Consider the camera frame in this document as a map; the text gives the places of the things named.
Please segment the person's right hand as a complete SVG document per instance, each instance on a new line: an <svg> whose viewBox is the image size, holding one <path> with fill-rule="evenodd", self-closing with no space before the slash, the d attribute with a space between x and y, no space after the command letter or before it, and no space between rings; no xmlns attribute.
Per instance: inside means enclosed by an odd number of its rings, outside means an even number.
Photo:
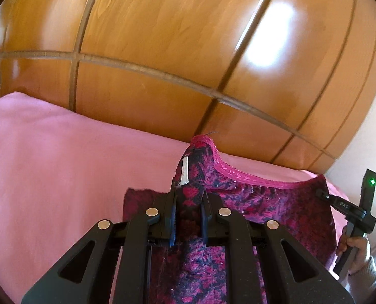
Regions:
<svg viewBox="0 0 376 304"><path fill-rule="evenodd" d="M363 269L370 261L371 249L369 240L366 235L349 237L345 226L337 244L336 255L340 257L348 248L356 249L354 260L347 271L349 275L353 275Z"/></svg>

